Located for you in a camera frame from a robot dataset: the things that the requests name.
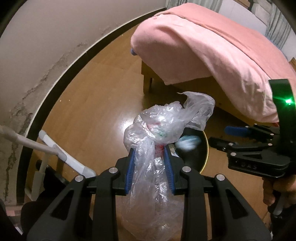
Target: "wooden floor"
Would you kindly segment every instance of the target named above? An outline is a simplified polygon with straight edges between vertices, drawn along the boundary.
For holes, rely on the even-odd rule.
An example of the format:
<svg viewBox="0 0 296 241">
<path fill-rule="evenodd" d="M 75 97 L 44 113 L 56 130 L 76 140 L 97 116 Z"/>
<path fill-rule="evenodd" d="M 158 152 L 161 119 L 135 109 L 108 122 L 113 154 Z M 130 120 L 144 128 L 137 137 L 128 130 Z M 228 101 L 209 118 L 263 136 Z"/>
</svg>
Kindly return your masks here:
<svg viewBox="0 0 296 241">
<path fill-rule="evenodd" d="M 177 88 L 155 81 L 152 93 L 144 96 L 141 59 L 130 54 L 130 37 L 134 30 L 127 31 L 110 43 L 80 71 L 63 92 L 43 126 L 64 150 L 98 174 L 114 166 L 117 159 L 127 156 L 123 133 L 141 110 L 155 104 L 185 100 L 177 94 Z M 223 133 L 227 125 L 245 124 L 216 108 L 207 122 L 207 137 L 242 141 Z M 39 158 L 40 153 L 34 151 L 28 171 L 28 187 L 32 185 L 35 162 Z M 50 165 L 68 180 L 77 175 L 54 157 Z M 264 218 L 267 208 L 262 202 L 261 178 L 229 170 L 226 154 L 211 148 L 202 174 L 214 176 L 217 173 L 223 173 L 258 215 Z M 127 232 L 124 236 L 122 232 L 119 235 L 120 240 L 133 240 Z"/>
</svg>

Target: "yellow rim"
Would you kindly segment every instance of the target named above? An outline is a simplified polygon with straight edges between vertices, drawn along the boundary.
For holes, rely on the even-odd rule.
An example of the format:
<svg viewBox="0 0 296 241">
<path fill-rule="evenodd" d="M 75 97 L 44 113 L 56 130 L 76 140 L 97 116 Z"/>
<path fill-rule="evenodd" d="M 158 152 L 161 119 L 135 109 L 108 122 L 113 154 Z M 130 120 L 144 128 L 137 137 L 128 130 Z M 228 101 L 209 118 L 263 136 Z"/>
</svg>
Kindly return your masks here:
<svg viewBox="0 0 296 241">
<path fill-rule="evenodd" d="M 206 142 L 207 142 L 207 157 L 206 157 L 206 159 L 205 159 L 205 163 L 204 163 L 204 165 L 203 165 L 202 170 L 200 171 L 200 173 L 202 173 L 202 171 L 204 170 L 205 165 L 207 164 L 207 159 L 208 159 L 208 157 L 209 157 L 209 143 L 208 143 L 208 141 L 207 141 L 207 136 L 205 135 L 205 132 L 204 132 L 204 131 L 202 131 L 202 133 L 204 134 L 204 136 L 205 136 L 205 140 L 206 140 Z"/>
</svg>

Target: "pink bedsheet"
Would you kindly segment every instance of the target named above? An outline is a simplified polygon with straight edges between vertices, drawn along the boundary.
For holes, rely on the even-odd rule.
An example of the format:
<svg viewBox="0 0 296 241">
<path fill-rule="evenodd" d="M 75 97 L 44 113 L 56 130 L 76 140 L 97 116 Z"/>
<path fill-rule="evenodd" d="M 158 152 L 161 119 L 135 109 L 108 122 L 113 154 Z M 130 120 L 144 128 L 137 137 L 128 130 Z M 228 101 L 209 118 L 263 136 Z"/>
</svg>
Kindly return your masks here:
<svg viewBox="0 0 296 241">
<path fill-rule="evenodd" d="M 133 50 L 165 84 L 214 76 L 233 105 L 259 122 L 278 122 L 269 79 L 296 73 L 285 56 L 255 30 L 197 4 L 183 4 L 144 21 Z"/>
</svg>

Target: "gray curtain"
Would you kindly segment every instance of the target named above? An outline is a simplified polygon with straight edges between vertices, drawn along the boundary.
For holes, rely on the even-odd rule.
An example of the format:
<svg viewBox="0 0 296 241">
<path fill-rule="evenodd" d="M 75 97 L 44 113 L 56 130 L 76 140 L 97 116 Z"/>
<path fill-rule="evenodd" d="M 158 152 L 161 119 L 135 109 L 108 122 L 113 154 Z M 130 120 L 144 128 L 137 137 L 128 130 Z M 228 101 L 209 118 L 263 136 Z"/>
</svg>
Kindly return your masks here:
<svg viewBox="0 0 296 241">
<path fill-rule="evenodd" d="M 265 36 L 279 49 L 284 46 L 291 31 L 291 26 L 281 11 L 273 3 Z"/>
<path fill-rule="evenodd" d="M 183 3 L 191 2 L 200 6 L 219 12 L 223 0 L 169 0 L 167 9 L 179 6 Z"/>
</svg>

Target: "crumpled plastic bag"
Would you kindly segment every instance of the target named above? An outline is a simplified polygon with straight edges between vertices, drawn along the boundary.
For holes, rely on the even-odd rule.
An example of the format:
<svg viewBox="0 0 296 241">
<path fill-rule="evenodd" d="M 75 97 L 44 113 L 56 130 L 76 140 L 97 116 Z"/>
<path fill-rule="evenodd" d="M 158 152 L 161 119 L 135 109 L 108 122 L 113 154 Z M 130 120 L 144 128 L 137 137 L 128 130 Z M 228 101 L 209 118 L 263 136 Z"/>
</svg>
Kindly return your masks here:
<svg viewBox="0 0 296 241">
<path fill-rule="evenodd" d="M 135 171 L 130 193 L 118 204 L 122 225 L 138 240 L 167 241 L 181 233 L 184 197 L 168 186 L 163 147 L 176 142 L 185 127 L 204 130 L 213 113 L 212 97 L 184 92 L 179 102 L 155 105 L 141 112 L 124 132 L 124 145 L 135 150 Z"/>
</svg>

